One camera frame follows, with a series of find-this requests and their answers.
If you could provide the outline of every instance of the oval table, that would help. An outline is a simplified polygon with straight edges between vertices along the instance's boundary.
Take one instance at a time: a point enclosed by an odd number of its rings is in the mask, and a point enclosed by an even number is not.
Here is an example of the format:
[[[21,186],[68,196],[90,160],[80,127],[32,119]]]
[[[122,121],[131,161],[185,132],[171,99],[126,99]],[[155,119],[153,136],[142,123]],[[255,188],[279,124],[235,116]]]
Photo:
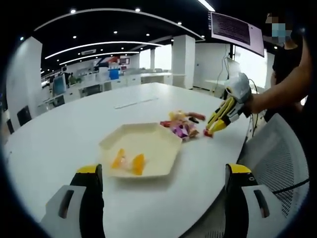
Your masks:
[[[78,168],[97,163],[98,143],[126,123],[168,120],[175,110],[209,117],[221,99],[151,83],[99,93],[55,108],[22,126],[5,146],[8,171],[20,201],[39,222],[47,201]],[[118,180],[104,176],[107,238],[177,238],[193,226],[236,163],[250,120],[241,116],[213,139],[183,143],[169,176]],[[198,124],[201,132],[206,122]]]

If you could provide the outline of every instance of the person's arm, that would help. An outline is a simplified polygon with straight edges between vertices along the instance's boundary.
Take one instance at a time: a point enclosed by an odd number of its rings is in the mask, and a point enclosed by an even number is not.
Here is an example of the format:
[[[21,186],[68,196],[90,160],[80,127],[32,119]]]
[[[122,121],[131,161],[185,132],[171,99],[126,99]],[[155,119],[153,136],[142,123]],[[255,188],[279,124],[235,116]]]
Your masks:
[[[273,70],[271,75],[271,87],[276,84],[276,77],[275,77],[275,71]]]
[[[254,94],[246,106],[253,113],[265,109],[277,108],[300,101],[308,93],[311,84],[312,60],[305,39],[298,67],[279,84],[271,87],[262,94]]]

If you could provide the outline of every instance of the window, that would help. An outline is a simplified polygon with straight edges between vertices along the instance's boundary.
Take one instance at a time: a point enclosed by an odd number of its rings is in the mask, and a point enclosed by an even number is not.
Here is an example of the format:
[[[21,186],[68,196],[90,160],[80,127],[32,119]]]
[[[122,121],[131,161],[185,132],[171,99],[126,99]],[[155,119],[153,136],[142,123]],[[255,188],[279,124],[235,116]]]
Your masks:
[[[151,50],[140,52],[140,68],[151,68]]]
[[[252,79],[256,86],[264,88],[267,74],[267,51],[264,50],[264,58],[249,50],[236,47],[235,61],[240,64],[240,70],[248,78]]]
[[[154,66],[155,68],[172,69],[172,45],[155,48]]]

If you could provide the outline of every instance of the ceiling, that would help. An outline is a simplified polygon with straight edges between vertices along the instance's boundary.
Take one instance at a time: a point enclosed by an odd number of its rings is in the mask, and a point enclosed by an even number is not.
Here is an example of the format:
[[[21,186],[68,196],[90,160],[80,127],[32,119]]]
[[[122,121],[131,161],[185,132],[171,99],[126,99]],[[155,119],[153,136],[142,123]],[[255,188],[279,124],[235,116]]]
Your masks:
[[[266,8],[258,1],[207,1],[215,8],[216,12],[239,18],[261,28],[264,34],[269,33],[265,28]],[[95,8],[121,8],[134,11],[136,7],[139,7],[144,13],[153,14],[175,23],[181,21],[183,27],[200,36],[204,35],[207,42],[216,42],[209,37],[211,33],[208,29],[208,10],[197,0],[120,0],[113,2],[86,1],[85,3],[67,1],[67,3],[57,6],[42,6],[41,10],[36,12],[32,10],[30,12],[28,9],[25,9],[19,15],[19,17],[23,18],[19,22],[19,27],[21,35],[25,35],[26,37],[32,35],[43,43],[41,67],[45,71],[48,68],[51,70],[60,69],[61,66],[59,64],[61,62],[82,57],[78,55],[82,51],[96,49],[97,51],[94,54],[100,54],[129,51],[135,47],[140,47],[139,44],[89,46],[45,59],[45,57],[51,54],[79,45],[108,41],[150,42],[162,37],[172,38],[183,34],[189,34],[196,40],[202,39],[178,25],[135,12],[93,11],[78,13],[81,10]],[[69,14],[73,8],[77,10],[76,14],[56,20],[34,31],[38,26],[56,17]],[[158,43],[170,44],[170,39]],[[153,48],[153,46],[145,46],[144,50],[148,48]]]

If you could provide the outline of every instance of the face mask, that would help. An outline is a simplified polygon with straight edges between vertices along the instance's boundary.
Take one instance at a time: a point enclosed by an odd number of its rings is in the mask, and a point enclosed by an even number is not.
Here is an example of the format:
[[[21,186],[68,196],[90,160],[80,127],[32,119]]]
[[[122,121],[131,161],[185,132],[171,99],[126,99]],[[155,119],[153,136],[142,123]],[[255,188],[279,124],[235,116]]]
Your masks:
[[[272,38],[283,43],[291,38],[292,31],[285,29],[285,23],[272,23]]]

